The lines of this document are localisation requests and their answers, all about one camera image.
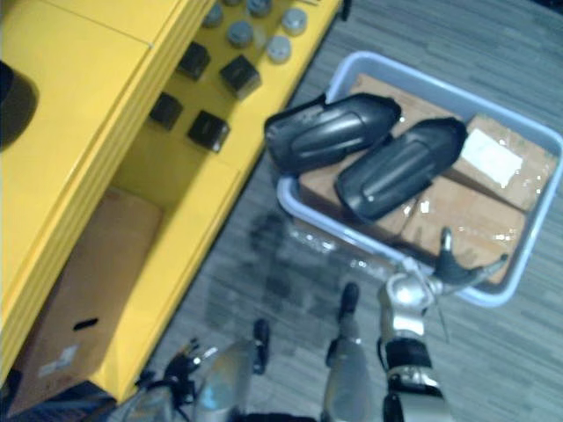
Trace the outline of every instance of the white sticker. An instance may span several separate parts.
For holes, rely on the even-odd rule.
[[[62,349],[61,356],[59,356],[59,359],[46,363],[45,365],[39,368],[39,371],[37,373],[38,378],[51,375],[54,373],[54,371],[70,365],[74,360],[75,355],[77,354],[77,350],[78,350],[78,345],[73,345]]]
[[[70,365],[74,360],[75,354],[77,354],[77,350],[78,350],[78,345],[73,345],[65,348],[61,352],[61,357],[57,362],[57,369],[61,367],[67,367],[68,365]]]
[[[461,157],[503,188],[522,168],[523,161],[521,157],[499,145],[479,129],[473,129],[465,140]]]
[[[54,360],[52,362],[46,363],[42,367],[39,368],[39,372],[37,373],[38,378],[42,378],[47,375],[51,375],[56,371],[56,366],[59,363],[58,360]]]

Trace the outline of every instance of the brown cardboard box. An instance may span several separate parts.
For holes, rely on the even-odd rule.
[[[443,177],[420,197],[401,238],[416,250],[436,257],[440,250],[442,227],[451,228],[453,251],[465,267],[490,264],[518,245],[524,215],[502,202]],[[507,266],[491,277],[499,283]]]
[[[439,117],[457,117],[454,113],[445,110],[438,105],[429,103],[428,101],[415,97],[413,94],[400,90],[399,88],[378,81],[371,76],[360,74],[350,90],[351,94],[358,92],[367,92],[370,94],[380,95],[382,97],[391,97],[401,106],[403,112],[400,121],[394,126],[391,133],[397,137],[405,132],[408,128],[415,125],[421,120],[436,119]]]
[[[14,369],[22,374],[10,414],[87,379],[104,358],[162,213],[109,189],[77,241]]]
[[[379,240],[391,241],[405,227],[415,200],[409,200],[373,224],[362,224],[354,222],[349,215],[346,215],[345,208],[341,205],[334,189],[334,180],[339,173],[362,154],[363,152],[355,153],[347,156],[340,163],[302,174],[299,178],[301,199],[303,203],[344,222],[353,229]]]
[[[461,157],[445,176],[530,211],[556,167],[549,152],[484,115],[468,125]]]

